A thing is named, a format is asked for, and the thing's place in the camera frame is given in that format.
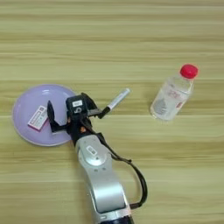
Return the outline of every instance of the plastic bottle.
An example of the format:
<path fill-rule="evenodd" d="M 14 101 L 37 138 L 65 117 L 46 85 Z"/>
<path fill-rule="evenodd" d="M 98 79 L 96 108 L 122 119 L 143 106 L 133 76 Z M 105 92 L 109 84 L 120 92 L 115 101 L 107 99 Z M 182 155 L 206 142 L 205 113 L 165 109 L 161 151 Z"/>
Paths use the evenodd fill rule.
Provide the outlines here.
<path fill-rule="evenodd" d="M 169 78 L 159 90 L 150 107 L 152 115 L 166 121 L 173 119 L 192 94 L 193 78 L 197 74 L 196 66 L 182 66 L 179 75 Z"/>

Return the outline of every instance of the purple plate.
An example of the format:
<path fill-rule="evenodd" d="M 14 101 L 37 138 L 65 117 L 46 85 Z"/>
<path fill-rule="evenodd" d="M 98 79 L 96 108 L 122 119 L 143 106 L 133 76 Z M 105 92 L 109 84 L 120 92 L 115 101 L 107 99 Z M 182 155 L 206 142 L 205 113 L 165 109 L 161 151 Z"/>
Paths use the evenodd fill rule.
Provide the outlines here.
<path fill-rule="evenodd" d="M 17 133 L 26 141 L 41 146 L 54 146 L 71 140 L 65 131 L 53 134 L 48 121 L 40 132 L 30 128 L 27 123 L 38 107 L 40 105 L 46 107 L 50 100 L 54 108 L 55 120 L 59 124 L 65 124 L 67 122 L 66 99 L 73 95 L 75 93 L 72 90 L 59 85 L 41 85 L 26 91 L 17 99 L 12 111 L 12 120 Z"/>

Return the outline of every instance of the red bottle cap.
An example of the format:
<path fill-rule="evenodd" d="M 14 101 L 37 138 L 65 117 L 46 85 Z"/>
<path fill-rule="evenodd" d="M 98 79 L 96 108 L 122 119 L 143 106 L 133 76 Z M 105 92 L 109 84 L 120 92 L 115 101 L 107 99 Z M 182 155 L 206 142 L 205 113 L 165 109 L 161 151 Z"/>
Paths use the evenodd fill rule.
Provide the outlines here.
<path fill-rule="evenodd" d="M 199 69 L 193 65 L 183 65 L 180 74 L 187 79 L 193 79 L 198 74 Z"/>

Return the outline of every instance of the black cable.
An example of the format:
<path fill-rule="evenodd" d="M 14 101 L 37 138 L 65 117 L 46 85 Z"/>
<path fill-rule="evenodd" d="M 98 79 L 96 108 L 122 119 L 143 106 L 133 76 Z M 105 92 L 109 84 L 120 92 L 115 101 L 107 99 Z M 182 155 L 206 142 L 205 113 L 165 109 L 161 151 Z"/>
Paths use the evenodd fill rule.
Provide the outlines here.
<path fill-rule="evenodd" d="M 90 131 L 94 135 L 97 135 L 97 133 L 95 133 L 93 131 L 92 127 L 89 127 L 88 125 L 86 125 L 82 120 L 80 120 L 80 122 L 88 131 Z M 105 141 L 105 139 L 103 137 L 101 137 L 99 135 L 97 135 L 97 136 L 100 139 L 101 143 L 110 150 L 110 152 L 112 153 L 111 157 L 114 160 L 122 161 L 122 162 L 130 165 L 134 169 L 134 171 L 136 172 L 136 175 L 138 176 L 140 184 L 141 184 L 141 187 L 142 187 L 142 198 L 139 200 L 139 202 L 130 204 L 129 206 L 130 206 L 131 209 L 136 209 L 136 208 L 141 207 L 143 205 L 143 203 L 148 198 L 148 187 L 147 187 L 147 183 L 145 181 L 144 175 L 138 170 L 138 168 L 135 165 L 133 165 L 133 163 L 132 163 L 132 161 L 130 159 L 127 159 L 127 158 L 124 158 L 124 157 L 120 157 L 116 152 L 114 152 L 110 148 L 110 146 L 107 144 L 107 142 Z"/>

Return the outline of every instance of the wooden table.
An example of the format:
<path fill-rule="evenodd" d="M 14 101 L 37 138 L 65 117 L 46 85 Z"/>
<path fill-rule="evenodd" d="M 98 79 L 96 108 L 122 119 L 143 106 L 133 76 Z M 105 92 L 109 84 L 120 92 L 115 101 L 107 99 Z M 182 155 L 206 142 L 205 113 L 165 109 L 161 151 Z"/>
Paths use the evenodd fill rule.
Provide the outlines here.
<path fill-rule="evenodd" d="M 93 123 L 147 178 L 135 223 L 224 222 L 223 0 L 0 0 L 0 12 L 0 223 L 91 223 L 70 144 L 34 146 L 13 129 L 13 103 L 43 83 L 101 108 L 131 89 Z M 200 70 L 192 99 L 173 122 L 154 120 L 149 105 L 185 63 Z M 132 170 L 114 167 L 138 200 Z"/>

